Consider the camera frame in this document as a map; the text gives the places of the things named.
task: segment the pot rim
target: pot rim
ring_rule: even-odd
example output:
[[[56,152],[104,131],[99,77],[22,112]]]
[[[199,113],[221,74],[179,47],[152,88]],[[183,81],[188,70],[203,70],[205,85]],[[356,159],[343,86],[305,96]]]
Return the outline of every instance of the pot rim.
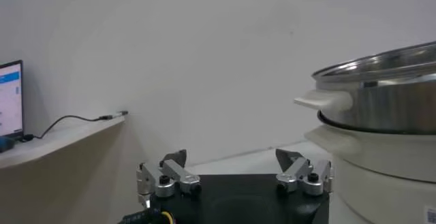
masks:
[[[313,73],[317,82],[359,82],[436,73],[436,41],[346,61]]]

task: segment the monitor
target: monitor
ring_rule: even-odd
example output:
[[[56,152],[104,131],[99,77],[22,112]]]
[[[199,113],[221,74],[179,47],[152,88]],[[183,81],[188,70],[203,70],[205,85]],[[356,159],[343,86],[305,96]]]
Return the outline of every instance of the monitor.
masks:
[[[22,61],[0,65],[0,136],[23,135]]]

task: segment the white shelf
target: white shelf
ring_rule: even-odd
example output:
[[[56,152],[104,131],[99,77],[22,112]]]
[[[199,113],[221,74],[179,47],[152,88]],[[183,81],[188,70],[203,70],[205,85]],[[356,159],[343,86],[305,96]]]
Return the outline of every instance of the white shelf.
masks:
[[[124,120],[124,117],[118,117],[109,121],[87,123],[78,127],[49,132],[42,140],[34,139],[31,142],[17,143],[13,149],[0,153],[0,169],[39,159],[88,136],[118,125]]]

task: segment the stainless steel pot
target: stainless steel pot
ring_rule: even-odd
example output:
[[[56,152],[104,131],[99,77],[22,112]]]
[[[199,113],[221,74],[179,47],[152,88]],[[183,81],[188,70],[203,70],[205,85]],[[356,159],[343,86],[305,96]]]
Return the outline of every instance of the stainless steel pot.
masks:
[[[383,52],[315,72],[295,99],[339,127],[436,134],[436,42]]]

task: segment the pot handle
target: pot handle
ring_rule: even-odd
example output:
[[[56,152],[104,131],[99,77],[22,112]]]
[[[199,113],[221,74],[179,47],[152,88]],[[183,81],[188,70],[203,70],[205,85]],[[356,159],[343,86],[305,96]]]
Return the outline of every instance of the pot handle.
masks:
[[[327,129],[325,126],[306,133],[305,137],[334,155],[355,155],[361,150],[359,141],[354,136]]]
[[[304,96],[295,98],[294,103],[315,110],[345,111],[353,106],[352,96],[344,91],[315,89]]]

